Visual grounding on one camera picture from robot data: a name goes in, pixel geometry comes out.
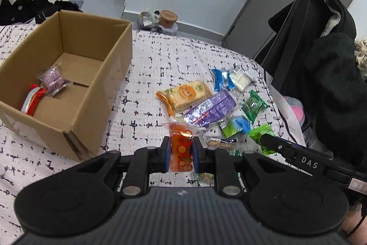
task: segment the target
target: ribbed gray panel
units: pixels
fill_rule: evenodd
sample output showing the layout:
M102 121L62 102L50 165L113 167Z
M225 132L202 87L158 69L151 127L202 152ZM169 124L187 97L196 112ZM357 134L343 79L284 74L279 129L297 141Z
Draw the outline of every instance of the ribbed gray panel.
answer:
M152 187L149 194L122 202L111 220L67 239L27 234L16 245L346 245L338 233L293 238L259 225L239 200L213 188Z

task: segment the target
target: white patterned tablecloth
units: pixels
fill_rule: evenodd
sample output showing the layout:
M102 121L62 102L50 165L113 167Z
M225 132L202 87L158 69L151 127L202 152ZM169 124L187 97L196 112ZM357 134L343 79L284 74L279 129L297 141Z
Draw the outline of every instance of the white patterned tablecloth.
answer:
M33 25L0 27L0 64L32 30ZM161 126L169 121L166 107L155 93L187 81L201 80L213 91L209 68L231 68L241 64L257 82L256 90L269 104L255 123L269 123L277 136L289 140L289 134L264 82L264 71L253 60L228 49L198 40L133 31L133 59L113 106L100 152L117 149L130 155L141 147L160 143L168 131ZM220 134L213 126L210 135ZM256 147L250 139L249 147ZM272 158L285 163L280 155ZM75 165L47 149L18 137L0 122L0 244L10 244L22 234L13 204L18 192L28 184ZM196 185L194 173L167 173L150 176L151 185Z

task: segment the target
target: purple wrapper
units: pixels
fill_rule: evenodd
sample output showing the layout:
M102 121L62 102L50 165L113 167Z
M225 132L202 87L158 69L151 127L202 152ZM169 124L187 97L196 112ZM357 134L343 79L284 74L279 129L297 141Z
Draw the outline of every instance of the purple wrapper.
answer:
M185 122L200 127L209 127L211 123L221 120L236 107L236 102L226 90L195 106L183 119Z

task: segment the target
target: open cardboard box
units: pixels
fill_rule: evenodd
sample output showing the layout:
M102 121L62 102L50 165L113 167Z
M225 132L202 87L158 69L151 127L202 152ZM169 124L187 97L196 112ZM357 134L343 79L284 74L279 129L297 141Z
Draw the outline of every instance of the open cardboard box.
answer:
M0 67L0 118L12 131L69 159L98 154L112 105L132 58L131 23L61 11L34 29ZM19 109L37 76L60 63L74 82Z

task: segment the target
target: yellow snack package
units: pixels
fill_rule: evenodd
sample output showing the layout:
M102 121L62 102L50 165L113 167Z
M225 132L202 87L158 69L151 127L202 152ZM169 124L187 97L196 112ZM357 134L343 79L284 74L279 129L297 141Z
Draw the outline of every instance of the yellow snack package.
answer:
M176 112L208 99L211 92L205 83L195 81L186 82L165 91L158 91L156 96L166 103L170 116L174 116Z

